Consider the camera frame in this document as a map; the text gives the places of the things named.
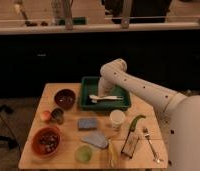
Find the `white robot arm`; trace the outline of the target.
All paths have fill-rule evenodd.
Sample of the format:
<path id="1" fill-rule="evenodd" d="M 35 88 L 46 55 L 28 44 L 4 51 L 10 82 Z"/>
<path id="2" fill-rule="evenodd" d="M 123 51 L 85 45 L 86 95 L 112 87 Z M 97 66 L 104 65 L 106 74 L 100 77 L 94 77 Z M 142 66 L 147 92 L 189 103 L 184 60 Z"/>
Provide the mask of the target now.
<path id="1" fill-rule="evenodd" d="M 109 94 L 117 85 L 170 117 L 168 160 L 171 165 L 167 171 L 200 171 L 200 95 L 186 96 L 132 76 L 121 58 L 104 64 L 100 75 L 100 96 Z"/>

